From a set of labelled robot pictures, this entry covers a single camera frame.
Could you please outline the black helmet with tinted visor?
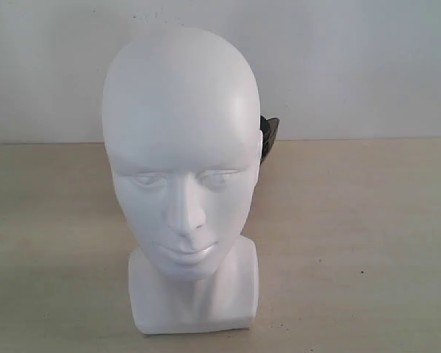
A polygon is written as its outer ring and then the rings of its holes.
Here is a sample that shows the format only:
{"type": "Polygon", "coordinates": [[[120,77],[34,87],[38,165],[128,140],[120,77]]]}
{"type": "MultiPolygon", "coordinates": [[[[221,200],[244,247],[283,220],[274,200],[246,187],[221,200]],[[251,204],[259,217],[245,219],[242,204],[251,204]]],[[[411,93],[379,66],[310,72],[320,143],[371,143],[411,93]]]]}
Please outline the black helmet with tinted visor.
{"type": "Polygon", "coordinates": [[[266,118],[260,116],[260,129],[262,131],[262,154],[260,162],[263,163],[270,154],[276,141],[280,119],[277,117],[266,118]]]}

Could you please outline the white mannequin head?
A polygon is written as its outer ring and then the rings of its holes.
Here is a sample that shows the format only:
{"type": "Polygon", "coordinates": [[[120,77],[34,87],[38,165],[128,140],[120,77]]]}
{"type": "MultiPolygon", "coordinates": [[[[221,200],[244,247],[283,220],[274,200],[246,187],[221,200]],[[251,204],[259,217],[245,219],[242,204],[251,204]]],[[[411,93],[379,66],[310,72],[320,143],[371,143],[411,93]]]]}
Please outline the white mannequin head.
{"type": "Polygon", "coordinates": [[[242,231],[262,131],[244,56],[207,30],[149,32],[115,57],[101,112],[115,195],[137,241],[128,273],[136,327],[147,335],[250,327],[259,269],[242,231]]]}

